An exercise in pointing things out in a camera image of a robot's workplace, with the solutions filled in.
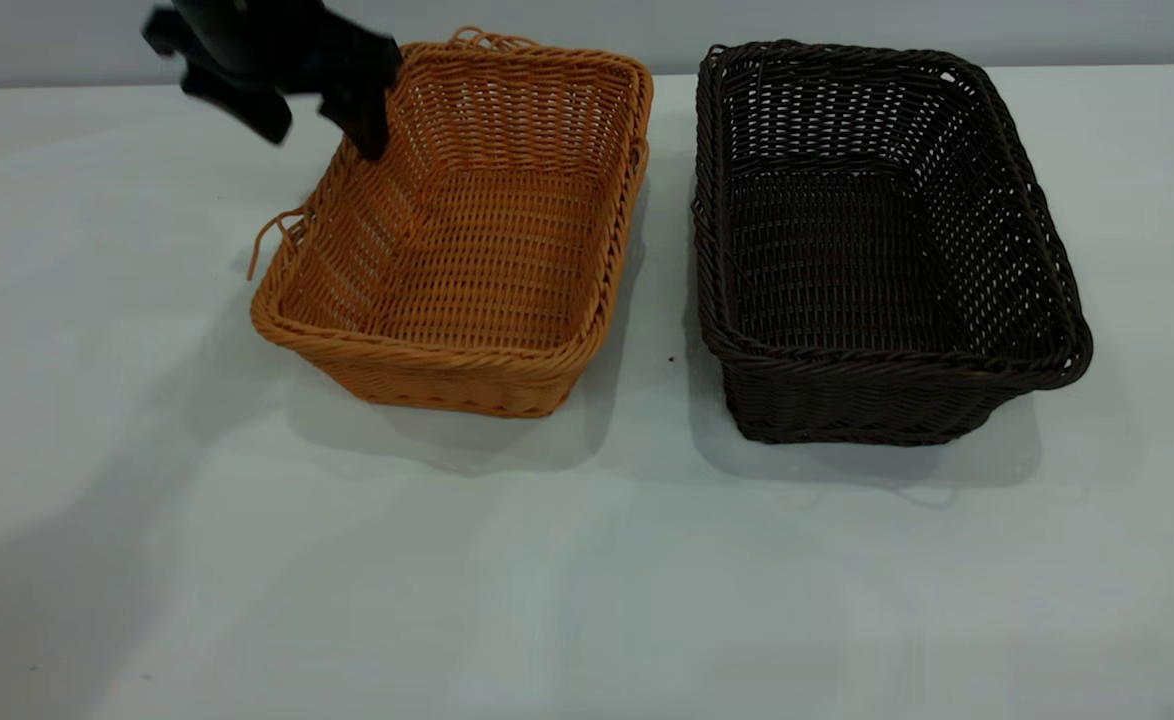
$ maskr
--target basket bottom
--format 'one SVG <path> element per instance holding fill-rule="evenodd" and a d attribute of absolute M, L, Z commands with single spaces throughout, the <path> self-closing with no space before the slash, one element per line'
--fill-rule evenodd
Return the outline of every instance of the basket bottom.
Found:
<path fill-rule="evenodd" d="M 541 383 L 439 374 L 392 366 L 359 368 L 312 359 L 328 377 L 360 401 L 380 405 L 458 410 L 495 418 L 545 418 L 564 405 L 578 375 Z"/>
<path fill-rule="evenodd" d="M 595 179 L 532 171 L 441 179 L 376 334 L 423 345 L 551 350 L 591 314 L 583 269 L 600 224 Z"/>
<path fill-rule="evenodd" d="M 980 428 L 1023 395 L 1008 386 L 778 383 L 727 369 L 729 413 L 747 439 L 780 443 L 943 445 Z"/>
<path fill-rule="evenodd" d="M 767 345 L 958 350 L 959 315 L 906 179 L 730 182 L 738 329 Z"/>

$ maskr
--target basket rim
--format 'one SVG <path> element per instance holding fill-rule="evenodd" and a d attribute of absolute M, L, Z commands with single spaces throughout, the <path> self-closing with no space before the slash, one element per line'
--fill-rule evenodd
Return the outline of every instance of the basket rim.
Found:
<path fill-rule="evenodd" d="M 546 350 L 522 350 L 508 346 L 446 346 L 432 343 L 417 343 L 396 339 L 378 334 L 358 334 L 342 331 L 336 328 L 322 328 L 298 319 L 288 318 L 281 312 L 281 302 L 286 288 L 290 287 L 294 272 L 298 269 L 296 260 L 306 253 L 311 245 L 308 236 L 317 223 L 311 222 L 316 215 L 316 191 L 309 197 L 302 211 L 303 217 L 289 228 L 282 227 L 281 247 L 276 250 L 266 276 L 254 294 L 250 305 L 254 327 L 266 339 L 277 345 L 289 346 L 304 355 L 333 354 L 336 359 L 366 361 L 418 370 L 488 370 L 488 372 L 511 372 L 522 379 L 554 379 L 567 374 L 581 372 L 588 361 L 603 346 L 609 329 L 610 316 L 616 304 L 616 292 L 622 282 L 625 255 L 629 241 L 632 222 L 639 188 L 643 183 L 648 161 L 647 129 L 650 119 L 652 100 L 654 99 L 654 78 L 650 70 L 637 60 L 626 55 L 607 53 L 607 51 L 566 51 L 559 47 L 541 45 L 513 47 L 513 49 L 495 51 L 490 47 L 453 46 L 450 42 L 414 42 L 402 46 L 405 63 L 431 63 L 431 61 L 453 61 L 459 58 L 495 58 L 527 59 L 552 65 L 582 65 L 583 60 L 629 72 L 633 78 L 633 90 L 628 96 L 629 105 L 636 108 L 632 128 L 622 146 L 632 148 L 620 156 L 618 168 L 623 174 L 622 196 L 618 202 L 615 222 L 605 229 L 600 242 L 592 242 L 603 256 L 602 274 L 596 277 L 601 285 L 600 297 L 591 319 L 578 332 L 574 332 L 559 345 Z M 331 170 L 355 157 L 355 146 L 349 137 L 339 142 L 331 160 Z"/>
<path fill-rule="evenodd" d="M 727 277 L 721 249 L 726 247 L 724 223 L 720 211 L 724 208 L 728 171 L 721 155 L 720 96 L 724 63 L 753 59 L 783 59 L 804 63 L 846 63 L 858 67 L 866 63 L 898 63 L 903 69 L 945 67 L 965 74 L 976 87 L 976 100 L 981 114 L 993 125 L 1003 149 L 1004 163 L 1017 174 L 1018 210 L 1026 218 L 1040 210 L 1048 233 L 1034 228 L 1038 260 L 1054 277 L 1062 327 L 1067 342 L 1057 351 L 1035 359 L 1016 359 L 974 352 L 923 352 L 866 350 L 837 346 L 775 346 L 738 331 L 729 321 L 728 302 L 723 292 Z M 699 277 L 699 316 L 702 336 L 711 354 L 726 364 L 741 369 L 756 369 L 762 374 L 794 374 L 798 377 L 849 379 L 857 382 L 902 382 L 912 379 L 959 384 L 1013 384 L 1028 389 L 1067 386 L 1081 375 L 1093 359 L 1093 336 L 1080 310 L 1075 275 L 1067 261 L 1066 247 L 1053 226 L 1040 186 L 1035 182 L 1026 150 L 1017 135 L 1016 122 L 1000 99 L 989 74 L 974 63 L 945 53 L 945 51 L 892 51 L 856 45 L 810 45 L 794 40 L 747 42 L 738 46 L 713 45 L 699 67 L 696 90 L 699 149 L 696 159 L 696 193 L 691 202 L 695 218 L 695 247 Z M 1050 257 L 1050 243 L 1057 245 L 1059 260 Z"/>

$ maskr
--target woven rattan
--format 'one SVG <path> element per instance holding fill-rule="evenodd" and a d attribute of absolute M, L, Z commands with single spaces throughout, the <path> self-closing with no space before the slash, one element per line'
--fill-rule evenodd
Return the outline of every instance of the woven rattan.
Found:
<path fill-rule="evenodd" d="M 1085 372 L 1067 254 L 983 69 L 716 46 L 697 114 L 699 316 L 745 437 L 947 442 Z"/>
<path fill-rule="evenodd" d="M 474 28 L 403 53 L 383 159 L 344 140 L 264 228 L 254 327 L 364 401 L 551 413 L 609 331 L 650 73 Z"/>

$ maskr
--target black robotic arm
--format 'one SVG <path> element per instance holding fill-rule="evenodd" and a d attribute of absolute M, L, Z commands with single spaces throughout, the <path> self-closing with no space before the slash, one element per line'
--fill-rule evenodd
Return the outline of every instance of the black robotic arm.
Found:
<path fill-rule="evenodd" d="M 183 92 L 217 105 L 274 143 L 294 115 L 285 95 L 319 94 L 321 114 L 369 160 L 387 144 L 386 89 L 400 49 L 328 12 L 322 0 L 174 0 L 156 8 L 143 38 L 160 55 L 183 55 Z"/>

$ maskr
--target rectangular basket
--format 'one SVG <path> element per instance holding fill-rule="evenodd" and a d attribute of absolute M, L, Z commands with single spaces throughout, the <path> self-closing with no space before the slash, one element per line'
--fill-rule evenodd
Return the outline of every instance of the rectangular basket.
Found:
<path fill-rule="evenodd" d="M 1067 254 L 981 68 L 714 46 L 697 114 L 699 316 L 743 436 L 933 445 L 1085 372 Z"/>
<path fill-rule="evenodd" d="M 364 401 L 551 413 L 609 331 L 650 73 L 477 28 L 403 54 L 385 155 L 344 137 L 276 220 L 254 327 Z"/>

